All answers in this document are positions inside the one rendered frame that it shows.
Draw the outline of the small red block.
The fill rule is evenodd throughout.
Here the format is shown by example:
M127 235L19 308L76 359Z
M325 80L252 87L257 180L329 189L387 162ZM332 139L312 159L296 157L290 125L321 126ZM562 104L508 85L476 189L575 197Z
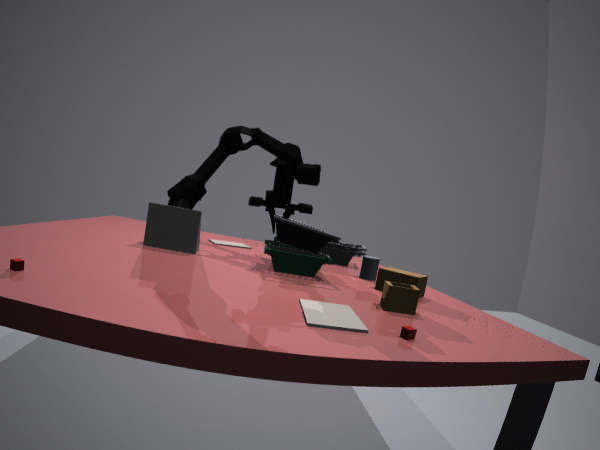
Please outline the small red block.
M20 258L10 259L10 269L13 271L24 271L24 260Z
M410 326L402 326L400 337L406 340L413 340L416 336L417 329Z

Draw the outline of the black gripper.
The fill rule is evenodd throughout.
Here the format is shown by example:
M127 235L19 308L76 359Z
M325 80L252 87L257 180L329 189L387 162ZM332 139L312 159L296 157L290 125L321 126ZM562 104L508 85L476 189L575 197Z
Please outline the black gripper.
M283 208L285 212L283 213L284 219L289 219L291 215L294 215L294 211L297 210L300 213L312 214L313 206L310 204L299 203L298 205L291 204L293 183L286 181L274 180L272 200L263 200L262 197L251 196L249 205L251 206L265 206L265 211L269 212L272 231L275 233L275 222L272 221L273 216L275 216L274 208ZM274 204L275 202L279 202L279 204ZM283 203L287 203L288 206L283 205ZM278 205L278 206L277 206ZM284 207L285 206L285 207Z

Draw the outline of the tan rectangular box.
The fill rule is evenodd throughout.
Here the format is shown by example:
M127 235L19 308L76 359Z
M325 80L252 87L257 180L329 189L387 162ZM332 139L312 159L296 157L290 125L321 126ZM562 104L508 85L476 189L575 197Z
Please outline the tan rectangular box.
M379 268L375 289L383 292L384 281L404 283L416 286L421 290L420 297L424 297L428 276L415 274L397 268Z

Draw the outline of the brown open-top box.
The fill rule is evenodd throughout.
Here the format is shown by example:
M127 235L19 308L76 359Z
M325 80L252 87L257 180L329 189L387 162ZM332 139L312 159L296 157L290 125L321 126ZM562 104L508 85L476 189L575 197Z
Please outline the brown open-top box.
M384 281L381 308L383 311L415 316L420 292L421 290L413 285Z

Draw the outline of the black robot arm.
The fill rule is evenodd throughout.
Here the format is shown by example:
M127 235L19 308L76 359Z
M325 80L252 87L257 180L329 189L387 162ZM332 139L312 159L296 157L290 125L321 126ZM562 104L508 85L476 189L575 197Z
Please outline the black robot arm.
M251 136L252 140L244 144L241 133ZM192 210L207 192L204 187L206 181L212 177L228 155L247 150L253 145L260 146L278 158L270 162L271 166L276 167L274 180L293 183L295 177L299 184L319 185L321 165L303 164L300 147L290 143L283 144L259 128L233 126L225 130L215 151L194 174L185 176L167 191L168 206Z

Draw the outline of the white flat panel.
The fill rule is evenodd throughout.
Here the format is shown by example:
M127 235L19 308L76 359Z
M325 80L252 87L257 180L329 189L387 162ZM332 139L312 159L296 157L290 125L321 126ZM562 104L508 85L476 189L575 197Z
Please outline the white flat panel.
M218 241L218 240L208 240L208 241L214 245L251 249L251 247L249 247L245 244L242 244L242 243L225 242L225 241Z
M369 331L350 306L304 299L300 299L299 302L309 327L359 333L368 333Z

